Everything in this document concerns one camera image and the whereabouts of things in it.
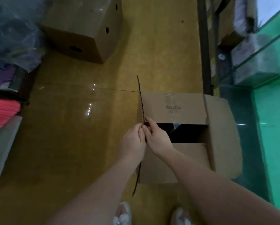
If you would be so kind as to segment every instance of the white shoe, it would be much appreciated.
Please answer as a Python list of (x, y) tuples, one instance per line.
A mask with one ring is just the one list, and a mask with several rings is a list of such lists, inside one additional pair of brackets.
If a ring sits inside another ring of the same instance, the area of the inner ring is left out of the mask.
[(131, 208), (127, 202), (121, 202), (117, 208), (113, 225), (131, 225)]
[(170, 225), (191, 225), (189, 215), (183, 208), (177, 208), (172, 213)]

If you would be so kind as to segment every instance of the glossy floor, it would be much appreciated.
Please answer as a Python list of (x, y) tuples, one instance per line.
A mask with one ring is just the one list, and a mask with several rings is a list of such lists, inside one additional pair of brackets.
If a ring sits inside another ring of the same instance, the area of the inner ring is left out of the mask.
[[(0, 179), (0, 224), (43, 224), (116, 159), (136, 124), (139, 75), (144, 90), (202, 92), (196, 0), (123, 0), (121, 39), (103, 65), (51, 51)], [(122, 200), (133, 224), (168, 224), (182, 205), (178, 185), (139, 185)]]

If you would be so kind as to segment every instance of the box flap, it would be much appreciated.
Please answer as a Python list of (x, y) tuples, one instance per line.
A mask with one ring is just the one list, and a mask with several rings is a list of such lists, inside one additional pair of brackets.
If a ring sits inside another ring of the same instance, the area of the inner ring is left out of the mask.
[(94, 38), (110, 2), (54, 0), (41, 25)]
[(205, 125), (207, 114), (200, 93), (141, 92), (145, 117), (157, 123)]
[[(203, 143), (172, 143), (173, 147), (184, 155), (210, 169), (207, 150)], [(148, 145), (140, 171), (140, 183), (176, 183), (178, 182), (170, 168), (157, 156)]]
[(225, 177), (236, 178), (242, 172), (242, 150), (228, 101), (210, 95), (204, 98), (212, 144), (212, 151), (208, 151), (211, 167)]

